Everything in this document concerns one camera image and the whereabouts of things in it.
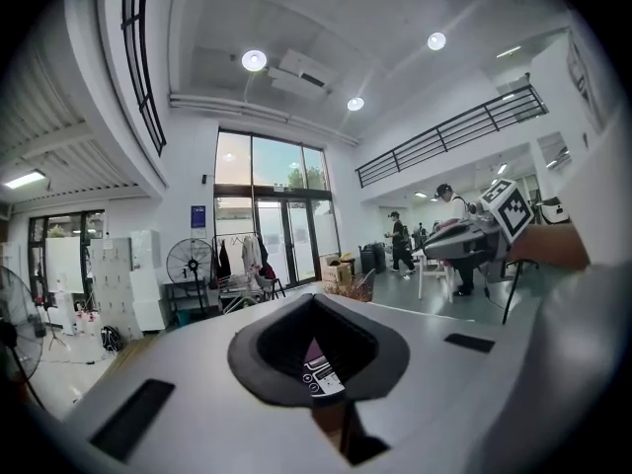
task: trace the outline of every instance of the backpack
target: backpack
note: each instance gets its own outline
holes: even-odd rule
[[[465,201],[465,198],[460,197],[459,195],[455,196],[454,198],[459,198],[459,199],[463,200],[463,203],[465,203],[465,208],[467,209],[467,211],[470,214],[476,214],[476,205],[474,203],[467,203]]]
[[[119,352],[122,348],[122,341],[117,329],[108,326],[103,327],[101,329],[101,344],[107,352]]]

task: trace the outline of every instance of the man in black cap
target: man in black cap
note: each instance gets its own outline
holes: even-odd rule
[[[389,217],[394,223],[393,232],[386,234],[386,237],[393,239],[393,271],[399,271],[399,261],[402,260],[409,269],[406,274],[412,274],[415,271],[415,264],[413,264],[413,258],[406,249],[404,225],[399,220],[399,212],[394,210]]]
[[[439,185],[436,189],[435,197],[441,198],[452,207],[451,217],[438,224],[434,229],[436,232],[438,232],[441,228],[445,228],[446,226],[452,225],[457,221],[461,221],[462,219],[467,219],[469,217],[467,202],[452,190],[451,185]],[[471,295],[472,289],[474,289],[474,268],[476,267],[474,257],[459,258],[457,260],[449,260],[449,262],[461,275],[461,280],[463,281],[463,284],[454,291],[454,296]]]

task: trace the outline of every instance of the blue sign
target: blue sign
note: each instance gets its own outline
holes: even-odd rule
[[[191,206],[191,227],[206,228],[206,205]]]

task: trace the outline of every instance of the tripod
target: tripod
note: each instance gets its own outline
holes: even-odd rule
[[[52,339],[50,339],[50,343],[48,343],[48,350],[50,351],[50,348],[52,348],[52,342],[53,341],[58,341],[61,345],[66,346],[66,343],[64,343],[61,339],[59,339],[57,337],[57,334],[55,334],[55,329],[52,328],[52,321],[50,321],[50,313],[48,312],[48,309],[50,309],[50,304],[48,302],[45,302],[43,305],[43,310],[46,313],[46,317],[48,318],[48,325],[50,325],[50,332],[52,334]]]

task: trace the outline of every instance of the black metal railing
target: black metal railing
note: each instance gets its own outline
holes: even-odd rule
[[[120,28],[125,42],[127,66],[134,86],[138,109],[145,121],[151,140],[156,146],[158,156],[160,156],[167,141],[158,118],[149,80],[145,44],[145,3],[146,0],[122,0]]]
[[[548,111],[531,85],[481,104],[420,133],[355,169],[362,188],[488,133]]]

